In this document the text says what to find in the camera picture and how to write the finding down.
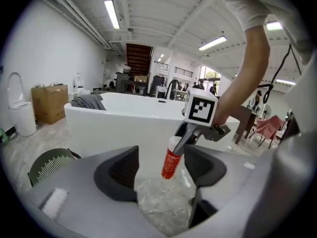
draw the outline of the fluorescent light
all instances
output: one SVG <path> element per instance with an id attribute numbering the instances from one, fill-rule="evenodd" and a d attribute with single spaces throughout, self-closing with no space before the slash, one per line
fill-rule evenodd
<path id="1" fill-rule="evenodd" d="M 114 5 L 112 0 L 106 0 L 105 6 L 107 8 L 109 17 L 111 19 L 111 22 L 113 24 L 114 29 L 120 29 L 119 21 L 117 18 L 117 15 L 115 14 Z"/>
<path id="2" fill-rule="evenodd" d="M 215 39 L 215 40 L 203 45 L 202 47 L 199 48 L 199 50 L 200 51 L 204 51 L 204 50 L 209 49 L 209 48 L 211 48 L 211 47 L 213 47 L 213 46 L 215 46 L 215 45 L 217 45 L 219 43 L 225 42 L 226 40 L 227 40 L 226 37 L 221 36 L 218 39 Z"/>
<path id="3" fill-rule="evenodd" d="M 296 85 L 295 82 L 287 81 L 287 80 L 283 80 L 283 79 L 277 79 L 276 82 L 284 83 L 284 84 L 289 84 L 289 85 Z"/>
<path id="4" fill-rule="evenodd" d="M 282 25 L 278 21 L 270 22 L 266 24 L 266 27 L 269 31 L 283 29 Z"/>

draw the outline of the freestanding bathtub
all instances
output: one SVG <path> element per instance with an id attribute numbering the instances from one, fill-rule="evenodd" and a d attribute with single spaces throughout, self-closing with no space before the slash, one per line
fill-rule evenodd
<path id="1" fill-rule="evenodd" d="M 157 177 L 163 166 L 169 138 L 183 121 L 185 102 L 121 93 L 101 94 L 106 111 L 64 106 L 71 134 L 71 150 L 82 157 L 139 146 L 140 168 L 137 176 Z M 231 144 L 239 121 L 229 117 L 231 132 L 219 142 L 203 136 L 197 145 L 225 151 Z"/>

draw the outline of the brown staircase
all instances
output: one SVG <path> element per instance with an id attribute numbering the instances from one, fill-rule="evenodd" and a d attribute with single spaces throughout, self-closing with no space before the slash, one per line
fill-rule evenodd
<path id="1" fill-rule="evenodd" d="M 150 69 L 152 47 L 127 44 L 127 62 L 131 67 L 130 75 L 146 76 Z"/>

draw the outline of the green object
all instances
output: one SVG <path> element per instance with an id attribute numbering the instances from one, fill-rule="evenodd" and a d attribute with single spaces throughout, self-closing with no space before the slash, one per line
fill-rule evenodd
<path id="1" fill-rule="evenodd" d="M 5 131 L 1 128 L 0 135 L 2 136 L 2 142 L 7 143 L 8 142 L 8 136 L 6 135 Z"/>
<path id="2" fill-rule="evenodd" d="M 32 187 L 65 164 L 73 161 L 73 155 L 67 149 L 56 148 L 43 153 L 33 163 L 29 172 Z"/>

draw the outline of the pink chair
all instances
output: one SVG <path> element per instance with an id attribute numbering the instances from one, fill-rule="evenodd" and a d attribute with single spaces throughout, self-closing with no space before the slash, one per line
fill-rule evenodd
<path id="1" fill-rule="evenodd" d="M 271 142 L 268 147 L 268 148 L 271 148 L 272 141 L 273 139 L 275 139 L 278 129 L 284 124 L 284 122 L 285 121 L 281 120 L 276 115 L 266 120 L 257 119 L 257 128 L 250 137 L 252 137 L 255 133 L 261 134 L 261 139 L 258 146 L 262 145 L 262 143 L 266 139 L 271 139 Z"/>

